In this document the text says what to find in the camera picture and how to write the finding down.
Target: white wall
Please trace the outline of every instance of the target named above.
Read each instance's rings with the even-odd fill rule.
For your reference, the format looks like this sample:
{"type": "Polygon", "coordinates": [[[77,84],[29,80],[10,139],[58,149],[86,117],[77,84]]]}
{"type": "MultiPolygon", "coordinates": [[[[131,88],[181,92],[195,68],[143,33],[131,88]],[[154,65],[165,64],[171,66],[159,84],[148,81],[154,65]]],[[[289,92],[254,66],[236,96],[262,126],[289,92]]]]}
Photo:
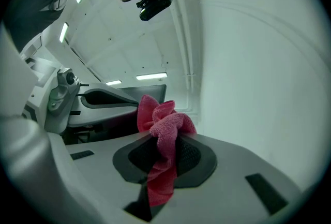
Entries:
{"type": "Polygon", "coordinates": [[[321,176],[330,150],[331,42],[321,6],[200,2],[198,132],[250,149],[306,189],[321,176]]]}

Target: curved white wall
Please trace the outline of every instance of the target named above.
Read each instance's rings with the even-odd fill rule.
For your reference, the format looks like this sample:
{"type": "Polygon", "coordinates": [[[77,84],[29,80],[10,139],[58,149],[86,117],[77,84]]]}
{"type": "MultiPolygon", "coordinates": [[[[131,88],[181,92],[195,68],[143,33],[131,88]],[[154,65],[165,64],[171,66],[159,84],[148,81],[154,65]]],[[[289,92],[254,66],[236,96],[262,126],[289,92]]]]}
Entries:
{"type": "Polygon", "coordinates": [[[250,149],[306,189],[330,150],[330,27],[318,0],[200,2],[198,132],[250,149]]]}

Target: pink towel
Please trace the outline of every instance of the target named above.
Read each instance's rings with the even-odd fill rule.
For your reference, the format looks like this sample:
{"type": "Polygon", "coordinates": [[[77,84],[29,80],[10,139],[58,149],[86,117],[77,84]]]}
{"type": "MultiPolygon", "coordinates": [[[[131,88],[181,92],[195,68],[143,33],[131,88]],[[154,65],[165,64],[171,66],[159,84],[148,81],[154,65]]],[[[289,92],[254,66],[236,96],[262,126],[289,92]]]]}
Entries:
{"type": "Polygon", "coordinates": [[[141,98],[138,107],[138,130],[149,130],[153,137],[159,138],[157,148],[162,158],[157,161],[147,178],[150,206],[163,205],[173,194],[176,173],[175,141],[178,132],[196,133],[192,120],[175,110],[175,102],[159,104],[149,95],[141,98]]]}

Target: red cloth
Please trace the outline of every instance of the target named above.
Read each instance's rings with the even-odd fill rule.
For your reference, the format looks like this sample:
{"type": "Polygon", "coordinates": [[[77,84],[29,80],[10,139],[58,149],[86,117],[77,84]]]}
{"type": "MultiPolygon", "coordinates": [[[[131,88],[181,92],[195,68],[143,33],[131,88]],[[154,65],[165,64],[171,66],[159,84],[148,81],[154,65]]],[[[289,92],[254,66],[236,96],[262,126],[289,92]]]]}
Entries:
{"type": "Polygon", "coordinates": [[[197,133],[192,120],[175,110],[175,102],[159,104],[149,95],[141,98],[138,107],[138,130],[149,130],[158,138],[157,148],[162,158],[157,161],[147,178],[147,191],[150,206],[163,205],[173,194],[176,173],[175,141],[178,132],[197,133]]]}

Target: black knob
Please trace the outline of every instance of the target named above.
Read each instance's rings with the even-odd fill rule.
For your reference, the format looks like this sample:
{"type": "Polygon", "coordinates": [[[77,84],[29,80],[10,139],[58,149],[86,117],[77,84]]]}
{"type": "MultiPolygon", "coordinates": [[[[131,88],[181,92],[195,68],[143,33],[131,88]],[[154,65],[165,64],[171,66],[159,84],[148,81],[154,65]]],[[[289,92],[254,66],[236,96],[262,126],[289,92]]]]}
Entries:
{"type": "Polygon", "coordinates": [[[74,74],[73,74],[72,72],[69,72],[69,73],[67,74],[67,83],[68,83],[69,85],[74,84],[74,78],[75,78],[74,74]]]}

